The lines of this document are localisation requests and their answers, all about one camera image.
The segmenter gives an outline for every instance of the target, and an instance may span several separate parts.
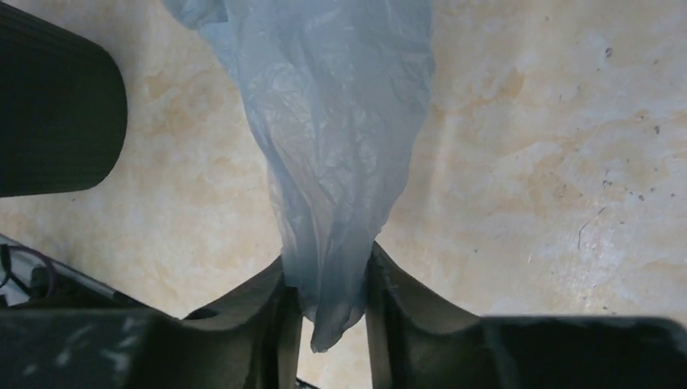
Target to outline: trash bin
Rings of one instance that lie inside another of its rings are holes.
[[[97,185],[122,150],[126,115],[107,52],[0,2],[0,197]]]

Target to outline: floor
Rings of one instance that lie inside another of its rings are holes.
[[[93,190],[0,233],[182,316],[279,253],[265,161],[213,53],[156,0],[9,0],[105,47],[130,126]],[[433,105],[379,241],[477,314],[687,323],[687,3],[435,0]],[[299,375],[370,386],[364,325]]]

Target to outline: purple cable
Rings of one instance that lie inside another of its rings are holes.
[[[55,269],[55,265],[53,265],[54,259],[50,258],[49,256],[41,253],[38,250],[31,249],[29,247],[25,246],[9,246],[10,252],[11,251],[18,251],[21,253],[26,253],[33,255],[34,257],[38,258],[43,262],[45,265],[45,268],[48,269],[48,292],[45,294],[46,297],[50,297],[53,295],[55,291],[55,283],[57,282],[58,278],[58,271]]]

